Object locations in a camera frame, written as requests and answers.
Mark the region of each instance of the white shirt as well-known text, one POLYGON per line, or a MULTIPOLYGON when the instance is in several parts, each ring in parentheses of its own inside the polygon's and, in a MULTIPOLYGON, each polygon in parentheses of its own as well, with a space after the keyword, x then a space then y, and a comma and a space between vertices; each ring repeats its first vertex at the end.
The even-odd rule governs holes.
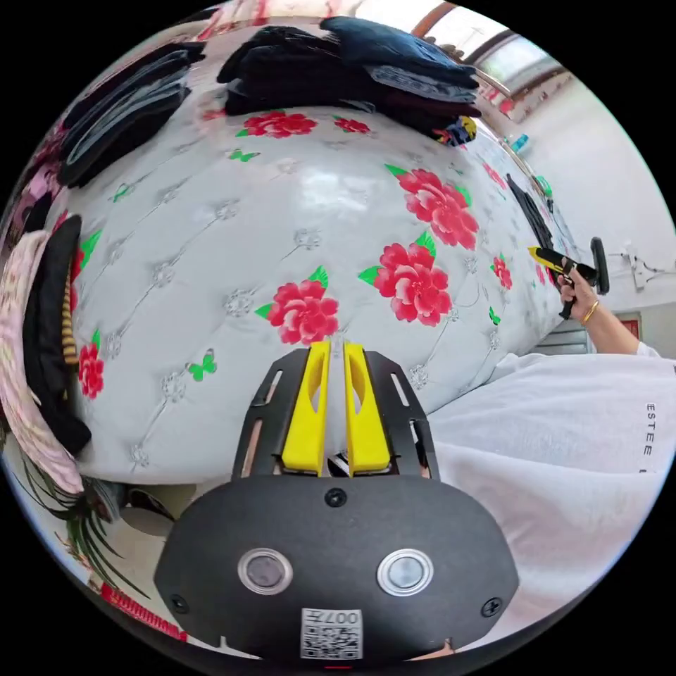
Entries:
POLYGON ((520 586, 494 628, 521 630, 573 600, 622 555, 674 458, 676 361, 507 355, 488 383, 429 416, 442 481, 500 525, 520 586))

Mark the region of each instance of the screw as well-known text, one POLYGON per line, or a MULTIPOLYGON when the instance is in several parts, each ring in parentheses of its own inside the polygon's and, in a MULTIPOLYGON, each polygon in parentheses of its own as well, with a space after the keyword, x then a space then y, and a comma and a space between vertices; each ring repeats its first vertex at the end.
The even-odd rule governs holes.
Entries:
POLYGON ((331 488, 326 491, 324 502, 329 507, 342 507, 347 502, 347 493, 342 488, 331 488))
POLYGON ((185 602, 185 599, 178 594, 173 594, 169 600, 171 601, 171 605, 174 608, 174 612, 179 613, 179 615, 185 615, 185 613, 190 610, 190 608, 188 608, 188 604, 185 602))
POLYGON ((485 618, 492 618, 500 608, 502 608, 502 599, 499 599, 497 596, 494 596, 492 599, 489 599, 481 607, 481 614, 485 618))

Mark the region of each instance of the red object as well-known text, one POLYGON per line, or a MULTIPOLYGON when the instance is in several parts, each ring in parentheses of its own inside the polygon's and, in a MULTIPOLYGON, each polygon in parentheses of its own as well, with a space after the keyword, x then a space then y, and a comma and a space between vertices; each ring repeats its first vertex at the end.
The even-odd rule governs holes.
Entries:
POLYGON ((505 289, 509 290, 512 288, 512 275, 507 269, 507 263, 502 258, 496 257, 493 259, 493 272, 505 289))
POLYGON ((359 134, 367 134, 370 131, 368 125, 365 125, 363 122, 358 122, 357 120, 346 120, 345 118, 340 118, 339 120, 336 120, 334 124, 345 132, 358 132, 359 134))
POLYGON ((117 589, 113 589, 105 582, 101 585, 101 598, 105 599, 112 606, 119 608, 122 612, 131 615, 134 619, 143 622, 159 632, 167 634, 184 643, 188 640, 188 634, 181 631, 179 627, 173 625, 167 620, 163 620, 159 615, 151 613, 147 608, 144 608, 140 603, 130 599, 126 594, 123 594, 117 589))
POLYGON ((384 248, 373 286, 384 298, 391 298, 394 315, 400 321, 418 319, 425 326, 436 326, 453 306, 445 291, 448 275, 434 267, 432 254, 423 246, 401 244, 384 248))
POLYGON ((94 343, 80 350, 80 369, 77 379, 82 384, 82 394, 90 399, 104 388, 104 363, 99 359, 99 348, 94 343))
POLYGON ((622 319, 620 321, 632 332, 636 339, 641 339, 639 336, 639 321, 637 319, 622 319))
POLYGON ((493 169, 493 167, 484 162, 484 169, 486 170, 488 176, 490 176, 493 181, 495 181, 495 183, 497 183, 500 188, 502 188, 502 190, 507 190, 507 185, 502 180, 502 176, 500 176, 500 174, 498 174, 495 169, 493 169))
POLYGON ((244 127, 249 136, 271 136, 274 139, 285 139, 296 134, 309 134, 317 122, 310 120, 302 113, 287 115, 284 111, 272 111, 267 115, 249 118, 244 127))
POLYGON ((219 111, 211 110, 211 111, 204 111, 202 113, 202 119, 205 122, 211 122, 212 120, 217 120, 218 118, 226 118, 226 117, 227 117, 227 113, 225 112, 225 110, 219 110, 219 111))
POLYGON ((73 259, 73 269, 70 271, 70 281, 74 282, 77 276, 82 272, 82 263, 85 260, 85 253, 78 247, 73 259))
POLYGON ((338 330, 334 317, 338 301, 324 298, 325 292, 317 280, 304 280, 300 285, 290 282, 277 289, 268 320, 280 328, 282 343, 310 345, 338 330))
POLYGON ((442 184, 436 174, 424 169, 413 169, 397 179, 399 185, 411 193, 406 195, 406 208, 418 220, 429 223, 444 244, 460 244, 474 251, 477 244, 474 234, 479 225, 467 211, 467 202, 460 192, 448 183, 442 184))

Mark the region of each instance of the window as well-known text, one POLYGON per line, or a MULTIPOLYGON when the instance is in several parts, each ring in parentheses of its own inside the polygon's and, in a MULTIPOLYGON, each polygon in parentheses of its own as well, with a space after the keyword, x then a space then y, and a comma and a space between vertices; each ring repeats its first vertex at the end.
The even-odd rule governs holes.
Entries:
POLYGON ((483 14, 472 12, 465 7, 455 7, 439 19, 439 22, 432 27, 427 35, 436 38, 437 44, 440 46, 443 44, 455 45, 457 49, 462 49, 465 52, 466 57, 481 47, 487 40, 507 29, 506 26, 483 16, 483 14))
POLYGON ((560 63, 530 40, 516 35, 482 56, 475 65, 510 92, 516 92, 560 63))

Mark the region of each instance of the qr code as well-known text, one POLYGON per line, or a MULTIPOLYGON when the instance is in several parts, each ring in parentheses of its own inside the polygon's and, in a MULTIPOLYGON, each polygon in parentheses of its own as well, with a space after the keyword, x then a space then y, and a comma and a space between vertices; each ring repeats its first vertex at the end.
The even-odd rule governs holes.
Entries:
POLYGON ((301 657, 311 660, 360 660, 361 611, 303 608, 301 657))

